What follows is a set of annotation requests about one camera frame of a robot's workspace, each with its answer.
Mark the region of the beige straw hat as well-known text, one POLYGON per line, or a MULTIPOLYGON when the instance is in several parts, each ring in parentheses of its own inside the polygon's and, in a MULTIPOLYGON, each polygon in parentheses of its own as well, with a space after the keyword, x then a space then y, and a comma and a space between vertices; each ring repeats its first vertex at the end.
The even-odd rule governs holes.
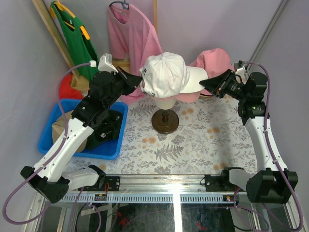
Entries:
POLYGON ((203 97, 203 98, 212 98, 212 97, 214 97, 214 96, 213 96, 213 95, 200 94, 200 97, 203 97))

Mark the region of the beige mannequin head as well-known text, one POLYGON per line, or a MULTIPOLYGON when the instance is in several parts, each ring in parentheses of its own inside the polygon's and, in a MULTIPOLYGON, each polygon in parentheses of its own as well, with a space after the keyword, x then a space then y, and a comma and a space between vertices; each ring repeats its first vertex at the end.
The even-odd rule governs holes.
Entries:
POLYGON ((174 97, 170 98, 154 98, 157 107, 161 110, 169 110, 174 107, 177 99, 174 97))

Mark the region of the dark round mannequin stand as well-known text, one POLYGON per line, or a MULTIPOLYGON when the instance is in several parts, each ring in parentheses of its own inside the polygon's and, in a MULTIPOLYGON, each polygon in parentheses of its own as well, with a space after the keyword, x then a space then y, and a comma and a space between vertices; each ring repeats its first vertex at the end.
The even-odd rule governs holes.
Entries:
POLYGON ((158 110, 152 116, 152 126, 160 134, 171 134, 179 126, 179 117, 171 109, 158 110))

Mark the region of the pink bucket hat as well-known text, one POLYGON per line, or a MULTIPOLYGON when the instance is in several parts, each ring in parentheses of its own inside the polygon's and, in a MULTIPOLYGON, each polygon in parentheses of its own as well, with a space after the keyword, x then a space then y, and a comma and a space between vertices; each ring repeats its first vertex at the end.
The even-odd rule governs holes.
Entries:
POLYGON ((220 48, 201 52, 189 66, 203 68, 209 79, 217 77, 227 70, 234 71, 229 55, 220 48))

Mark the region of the beige cap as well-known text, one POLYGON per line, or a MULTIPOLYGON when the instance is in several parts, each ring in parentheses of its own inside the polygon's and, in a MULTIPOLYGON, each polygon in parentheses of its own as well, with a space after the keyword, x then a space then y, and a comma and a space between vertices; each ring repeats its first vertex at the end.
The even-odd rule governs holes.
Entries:
POLYGON ((46 153, 49 157, 57 155, 69 155, 80 153, 85 149, 87 138, 93 130, 90 127, 84 127, 83 123, 77 118, 71 118, 73 110, 65 113, 60 120, 53 123, 53 144, 46 153))

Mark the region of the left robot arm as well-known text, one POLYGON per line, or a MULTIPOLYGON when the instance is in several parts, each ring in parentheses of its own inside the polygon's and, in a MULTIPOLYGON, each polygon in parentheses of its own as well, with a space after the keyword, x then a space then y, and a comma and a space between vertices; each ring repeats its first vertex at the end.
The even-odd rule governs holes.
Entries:
POLYGON ((86 97, 77 105, 57 141, 33 167, 25 166, 21 175, 51 203, 59 202, 69 190, 105 187, 105 173, 97 166, 75 172, 65 172, 65 166, 79 146, 102 124, 110 107, 121 95, 135 91, 141 76, 127 73, 120 67, 113 71, 98 72, 89 83, 86 97))

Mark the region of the blue plastic bin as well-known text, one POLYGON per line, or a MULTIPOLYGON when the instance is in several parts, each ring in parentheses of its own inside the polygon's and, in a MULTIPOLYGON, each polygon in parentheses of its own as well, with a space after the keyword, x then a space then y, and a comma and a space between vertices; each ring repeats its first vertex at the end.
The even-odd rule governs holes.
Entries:
MULTIPOLYGON (((128 106, 123 102, 116 102, 111 106, 111 110, 118 111, 123 115, 123 120, 120 128, 119 137, 110 142, 105 142, 94 149, 87 150, 84 149, 80 153, 75 153, 75 157, 83 158, 94 158, 94 159, 103 159, 103 160, 115 160, 120 153, 122 139, 124 135, 124 129, 126 124, 126 118, 128 113, 128 106)), ((45 154, 51 148, 52 141, 52 124, 61 116, 61 111, 56 103, 52 109, 48 121, 43 129, 42 135, 39 139, 37 148, 38 151, 42 154, 45 154)))

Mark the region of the green and white baseball cap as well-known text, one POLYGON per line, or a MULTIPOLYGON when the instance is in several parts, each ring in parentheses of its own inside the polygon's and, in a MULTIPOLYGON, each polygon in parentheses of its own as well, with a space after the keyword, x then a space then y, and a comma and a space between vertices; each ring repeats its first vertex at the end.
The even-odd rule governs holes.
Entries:
POLYGON ((110 110, 108 117, 88 137, 85 148, 91 150, 105 142, 117 139, 122 120, 123 115, 120 112, 110 110))

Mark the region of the pink baseball cap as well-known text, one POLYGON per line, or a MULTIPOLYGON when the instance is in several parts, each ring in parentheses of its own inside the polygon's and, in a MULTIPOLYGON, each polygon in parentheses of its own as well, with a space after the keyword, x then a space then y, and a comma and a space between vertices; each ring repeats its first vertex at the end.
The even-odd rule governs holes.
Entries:
POLYGON ((169 82, 167 81, 161 81, 157 84, 155 83, 147 83, 146 81, 142 81, 139 84, 139 87, 141 89, 142 92, 146 93, 147 95, 151 96, 154 100, 163 100, 163 101, 167 101, 167 100, 180 100, 182 102, 186 102, 186 103, 192 103, 195 102, 201 92, 202 92, 202 85, 198 84, 199 89, 197 88, 193 88, 193 90, 198 90, 196 92, 180 92, 180 91, 174 91, 172 90, 172 84, 170 85, 169 82), (157 98, 156 95, 153 96, 151 93, 151 91, 154 91, 155 93, 159 93, 159 92, 165 92, 165 90, 168 91, 168 93, 176 93, 176 95, 165 95, 165 98, 157 98))

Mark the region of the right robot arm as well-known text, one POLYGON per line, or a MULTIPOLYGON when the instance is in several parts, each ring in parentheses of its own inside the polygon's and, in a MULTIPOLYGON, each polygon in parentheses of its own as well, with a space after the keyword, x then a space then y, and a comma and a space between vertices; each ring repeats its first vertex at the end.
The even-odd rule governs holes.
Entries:
POLYGON ((238 114, 256 155, 257 173, 226 167, 221 174, 221 187, 228 191, 240 187, 252 203, 285 204, 291 197, 288 185, 295 188, 298 176, 288 170, 272 135, 269 113, 263 101, 267 81, 265 74, 253 72, 246 82, 242 82, 239 75, 227 70, 215 78, 200 81, 200 84, 215 97, 229 95, 239 101, 238 114))

